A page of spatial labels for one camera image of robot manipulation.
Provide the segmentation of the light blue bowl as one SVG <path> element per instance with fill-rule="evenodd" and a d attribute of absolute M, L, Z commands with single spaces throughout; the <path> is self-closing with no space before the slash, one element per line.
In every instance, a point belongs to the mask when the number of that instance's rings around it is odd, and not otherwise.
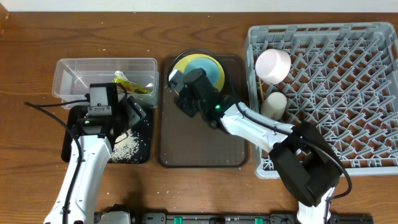
<path fill-rule="evenodd" d="M 217 89 L 221 90 L 223 87 L 223 75 L 220 73 L 220 68 L 216 61 L 208 57 L 207 55 L 192 55 L 189 58 L 189 62 L 184 68 L 184 74 L 201 68 L 205 71 L 205 75 L 209 79 L 210 83 Z"/>

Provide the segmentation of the green orange snack wrapper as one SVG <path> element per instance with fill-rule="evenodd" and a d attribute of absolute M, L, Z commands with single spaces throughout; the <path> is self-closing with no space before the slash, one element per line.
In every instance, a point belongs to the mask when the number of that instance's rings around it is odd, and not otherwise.
<path fill-rule="evenodd" d="M 152 92 L 148 87 L 143 87 L 142 85 L 128 80 L 127 76 L 125 76 L 122 71 L 117 70 L 114 74 L 113 83 L 122 84 L 128 93 L 149 94 Z"/>

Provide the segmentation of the yellow plate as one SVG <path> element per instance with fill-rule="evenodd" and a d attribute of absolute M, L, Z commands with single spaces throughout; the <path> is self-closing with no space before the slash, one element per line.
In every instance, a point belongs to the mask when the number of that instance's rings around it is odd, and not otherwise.
<path fill-rule="evenodd" d="M 225 80 L 224 70 L 222 69 L 221 64 L 209 55 L 191 54 L 183 56 L 183 58 L 172 67 L 172 70 L 177 69 L 180 72 L 187 74 L 196 68 L 204 69 L 211 84 L 218 91 L 222 90 Z"/>

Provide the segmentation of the rice pile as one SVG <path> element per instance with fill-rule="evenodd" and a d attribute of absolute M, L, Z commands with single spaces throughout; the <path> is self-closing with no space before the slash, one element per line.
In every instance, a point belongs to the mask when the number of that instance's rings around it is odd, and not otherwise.
<path fill-rule="evenodd" d="M 149 150 L 140 134 L 132 129 L 116 138 L 114 149 L 109 159 L 115 164 L 140 164 L 147 160 Z"/>

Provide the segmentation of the wooden chopstick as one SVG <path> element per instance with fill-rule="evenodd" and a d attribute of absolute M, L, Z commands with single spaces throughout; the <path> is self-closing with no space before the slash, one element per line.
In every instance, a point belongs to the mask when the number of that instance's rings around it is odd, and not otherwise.
<path fill-rule="evenodd" d="M 264 102 L 265 101 L 265 97 L 264 97 L 264 91 L 263 91 L 263 87 L 262 87 L 262 80 L 259 78 L 259 91 L 261 94 L 261 101 Z"/>

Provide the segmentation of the white cup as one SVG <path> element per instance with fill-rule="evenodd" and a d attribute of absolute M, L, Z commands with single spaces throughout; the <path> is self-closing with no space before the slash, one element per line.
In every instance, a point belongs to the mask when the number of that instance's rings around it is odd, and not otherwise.
<path fill-rule="evenodd" d="M 271 93 L 261 105 L 261 114 L 273 120 L 280 120 L 287 106 L 287 98 L 279 92 Z"/>

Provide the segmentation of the white bowl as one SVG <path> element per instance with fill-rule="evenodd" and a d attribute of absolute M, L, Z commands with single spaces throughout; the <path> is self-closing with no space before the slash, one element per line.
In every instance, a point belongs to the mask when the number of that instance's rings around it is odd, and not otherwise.
<path fill-rule="evenodd" d="M 254 65 L 256 75 L 268 85 L 276 85 L 283 81 L 290 67 L 290 55 L 286 51 L 277 49 L 263 51 Z"/>

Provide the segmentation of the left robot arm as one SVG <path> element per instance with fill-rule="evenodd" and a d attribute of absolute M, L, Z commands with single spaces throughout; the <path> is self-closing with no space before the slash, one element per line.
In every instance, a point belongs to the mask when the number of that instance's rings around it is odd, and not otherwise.
<path fill-rule="evenodd" d="M 140 164 L 149 157 L 150 115 L 133 96 L 119 101 L 115 116 L 92 116 L 88 105 L 68 116 L 60 192 L 45 223 L 94 223 L 95 203 L 108 163 Z"/>

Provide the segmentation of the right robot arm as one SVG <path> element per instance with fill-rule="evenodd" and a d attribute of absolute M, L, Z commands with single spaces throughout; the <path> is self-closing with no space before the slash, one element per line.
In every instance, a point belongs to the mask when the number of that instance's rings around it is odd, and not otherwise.
<path fill-rule="evenodd" d="M 300 223 L 329 221 L 330 201 L 344 169 L 313 124 L 280 123 L 254 112 L 232 96 L 222 95 L 202 68 L 188 73 L 173 70 L 168 86 L 178 93 L 174 102 L 188 116 L 199 113 L 209 127 L 266 151 L 286 189 L 299 202 Z"/>

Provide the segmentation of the black waste tray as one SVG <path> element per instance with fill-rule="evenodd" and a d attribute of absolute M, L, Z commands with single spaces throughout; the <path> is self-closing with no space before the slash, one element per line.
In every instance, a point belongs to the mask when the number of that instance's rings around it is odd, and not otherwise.
<path fill-rule="evenodd" d="M 144 112 L 146 112 L 146 117 L 144 119 L 140 120 L 137 124 L 135 124 L 131 129 L 133 131 L 136 131 L 140 134 L 140 137 L 144 140 L 144 142 L 147 144 L 147 148 L 149 150 L 149 155 L 147 160 L 149 159 L 150 156 L 150 147 L 151 147 L 151 142 L 152 142 L 152 132 L 153 132 L 153 113 L 152 110 L 149 108 L 143 108 Z M 79 106 L 74 106 L 71 108 L 68 114 L 68 127 L 72 129 L 72 125 L 74 122 L 77 120 L 77 117 L 79 114 L 82 114 L 83 112 L 83 105 Z M 63 140 L 63 146 L 61 150 L 61 158 L 63 162 L 69 162 L 70 156 L 71 156 L 71 143 L 72 143 L 72 138 L 68 134 L 67 131 L 65 131 L 65 137 Z"/>

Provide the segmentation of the grey plastic dishwasher rack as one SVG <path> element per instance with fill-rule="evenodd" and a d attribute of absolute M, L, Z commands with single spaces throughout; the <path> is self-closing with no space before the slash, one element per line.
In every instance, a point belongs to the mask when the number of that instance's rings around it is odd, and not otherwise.
<path fill-rule="evenodd" d="M 262 87 L 287 97 L 282 121 L 308 121 L 349 175 L 397 174 L 397 33 L 388 22 L 253 26 L 244 43 L 249 103 L 261 107 L 258 56 L 286 51 L 285 80 Z"/>

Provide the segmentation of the dark brown serving tray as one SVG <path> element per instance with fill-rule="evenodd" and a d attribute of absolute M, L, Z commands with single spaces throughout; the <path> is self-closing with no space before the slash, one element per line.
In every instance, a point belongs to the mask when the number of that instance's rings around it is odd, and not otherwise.
<path fill-rule="evenodd" d="M 234 168 L 249 159 L 248 143 L 240 137 L 212 129 L 199 114 L 189 117 L 174 103 L 177 93 L 167 86 L 170 66 L 175 56 L 162 61 L 159 83 L 159 162 L 167 168 Z M 218 55 L 216 60 L 224 70 L 221 93 L 236 91 L 238 98 L 247 103 L 245 65 L 238 55 Z"/>

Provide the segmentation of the clear plastic bin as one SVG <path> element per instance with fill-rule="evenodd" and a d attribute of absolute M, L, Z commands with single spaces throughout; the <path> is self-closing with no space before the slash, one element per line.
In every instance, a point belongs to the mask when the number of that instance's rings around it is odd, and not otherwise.
<path fill-rule="evenodd" d="M 63 58 L 55 68 L 52 95 L 63 102 L 83 100 L 92 83 L 111 83 L 117 71 L 149 91 L 133 94 L 141 106 L 157 107 L 159 73 L 154 58 Z"/>

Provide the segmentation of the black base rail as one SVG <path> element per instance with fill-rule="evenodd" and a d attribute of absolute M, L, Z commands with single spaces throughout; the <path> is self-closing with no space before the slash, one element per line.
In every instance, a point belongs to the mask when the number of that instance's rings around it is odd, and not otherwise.
<path fill-rule="evenodd" d="M 94 214 L 94 223 L 141 223 L 141 224 L 294 224 L 298 223 L 296 215 L 257 214 L 257 215 L 215 215 L 215 214 L 138 214 L 121 205 L 108 207 Z"/>

